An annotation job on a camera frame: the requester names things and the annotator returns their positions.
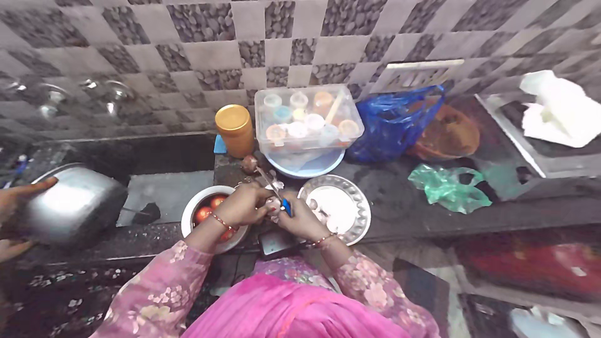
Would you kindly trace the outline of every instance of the steel pot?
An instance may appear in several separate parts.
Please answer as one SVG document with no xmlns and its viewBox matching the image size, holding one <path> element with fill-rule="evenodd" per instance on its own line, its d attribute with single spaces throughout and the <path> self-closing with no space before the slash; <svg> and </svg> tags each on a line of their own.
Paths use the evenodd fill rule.
<svg viewBox="0 0 601 338">
<path fill-rule="evenodd" d="M 34 197 L 23 210 L 21 228 L 44 244 L 83 245 L 114 224 L 127 198 L 127 188 L 82 163 L 63 165 L 32 183 L 52 176 L 58 183 Z"/>
<path fill-rule="evenodd" d="M 216 195 L 229 196 L 234 193 L 234 190 L 234 188 L 227 185 L 215 185 L 210 186 L 194 195 L 194 197 L 192 197 L 190 202 L 188 202 L 186 205 L 186 208 L 182 214 L 182 235 L 186 237 L 187 235 L 190 235 L 190 232 L 192 232 L 192 229 L 194 228 L 194 213 L 198 207 L 201 206 L 201 204 Z M 230 238 L 228 241 L 217 243 L 217 246 L 215 247 L 215 253 L 221 254 L 234 248 L 242 241 L 242 239 L 244 239 L 248 230 L 249 226 L 241 226 L 234 236 L 232 236 L 232 238 Z"/>
</svg>

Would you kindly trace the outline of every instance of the transparent plastic box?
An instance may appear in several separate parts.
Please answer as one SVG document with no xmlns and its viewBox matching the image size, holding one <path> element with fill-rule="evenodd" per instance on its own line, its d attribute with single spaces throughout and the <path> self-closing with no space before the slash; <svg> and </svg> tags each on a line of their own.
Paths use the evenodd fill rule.
<svg viewBox="0 0 601 338">
<path fill-rule="evenodd" d="M 255 121 L 263 153 L 346 149 L 365 130 L 345 85 L 260 90 Z"/>
</svg>

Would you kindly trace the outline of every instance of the green plastic bag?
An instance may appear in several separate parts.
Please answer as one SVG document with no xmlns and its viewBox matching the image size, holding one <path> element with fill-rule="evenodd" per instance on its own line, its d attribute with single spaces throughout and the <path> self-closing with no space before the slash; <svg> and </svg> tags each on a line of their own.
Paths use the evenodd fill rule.
<svg viewBox="0 0 601 338">
<path fill-rule="evenodd" d="M 469 184 L 462 184 L 459 175 L 474 175 Z M 482 182 L 482 174 L 470 168 L 444 169 L 420 164 L 409 175 L 409 180 L 416 188 L 423 190 L 428 203 L 439 203 L 454 212 L 469 214 L 479 207 L 489 206 L 492 202 L 488 196 L 475 185 Z"/>
</svg>

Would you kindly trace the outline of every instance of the knife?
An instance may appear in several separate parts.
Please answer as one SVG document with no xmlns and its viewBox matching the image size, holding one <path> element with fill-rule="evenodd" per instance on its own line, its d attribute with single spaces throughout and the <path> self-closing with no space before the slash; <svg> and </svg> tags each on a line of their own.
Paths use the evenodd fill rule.
<svg viewBox="0 0 601 338">
<path fill-rule="evenodd" d="M 279 195 L 278 190 L 273 186 L 273 183 L 271 182 L 272 180 L 270 180 L 267 177 L 267 175 L 265 174 L 265 172 L 263 171 L 263 169 L 261 169 L 260 167 L 257 167 L 257 171 L 267 181 L 267 183 L 269 183 L 269 186 L 271 186 L 271 188 L 273 189 L 273 192 L 275 193 L 275 196 L 280 200 L 280 202 L 282 202 L 282 206 L 284 207 L 284 210 L 286 210 L 286 213 L 288 214 L 288 216 L 292 217 L 292 208 L 290 207 L 290 202 L 287 199 L 282 198 Z"/>
</svg>

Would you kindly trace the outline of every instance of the woman's right hand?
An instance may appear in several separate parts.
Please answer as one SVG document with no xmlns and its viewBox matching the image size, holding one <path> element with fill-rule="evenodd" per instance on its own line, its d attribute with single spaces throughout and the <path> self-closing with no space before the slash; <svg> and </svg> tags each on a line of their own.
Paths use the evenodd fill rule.
<svg viewBox="0 0 601 338">
<path fill-rule="evenodd" d="M 296 198 L 294 193 L 284 192 L 283 197 L 291 204 L 292 217 L 288 216 L 286 211 L 280 211 L 278 214 L 280 227 L 311 242 L 317 242 L 330 234 L 328 228 L 317 219 L 309 206 Z"/>
</svg>

